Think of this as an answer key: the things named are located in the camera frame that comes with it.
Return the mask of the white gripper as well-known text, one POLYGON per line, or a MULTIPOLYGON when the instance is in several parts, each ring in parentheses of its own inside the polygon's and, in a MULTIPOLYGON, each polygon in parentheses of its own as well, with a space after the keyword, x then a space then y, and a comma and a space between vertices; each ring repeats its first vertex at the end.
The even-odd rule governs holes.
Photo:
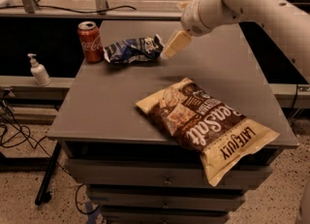
POLYGON ((212 28, 206 26, 200 17, 200 1, 188 0, 176 4, 177 9, 183 11, 180 22, 184 30, 177 30, 171 35, 160 54, 162 59, 174 57, 191 43, 192 36, 200 37, 212 31, 212 28))

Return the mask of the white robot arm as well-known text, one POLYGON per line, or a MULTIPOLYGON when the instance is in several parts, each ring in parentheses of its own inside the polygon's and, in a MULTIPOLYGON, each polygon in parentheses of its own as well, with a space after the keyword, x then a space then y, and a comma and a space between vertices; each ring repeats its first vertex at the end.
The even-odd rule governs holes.
MULTIPOLYGON (((310 15, 287 0, 188 0, 178 4, 181 25, 193 36, 223 24, 256 22, 305 79, 310 78, 310 15)), ((301 147, 283 152, 274 175, 231 215, 227 224, 309 223, 309 121, 295 123, 301 147)))

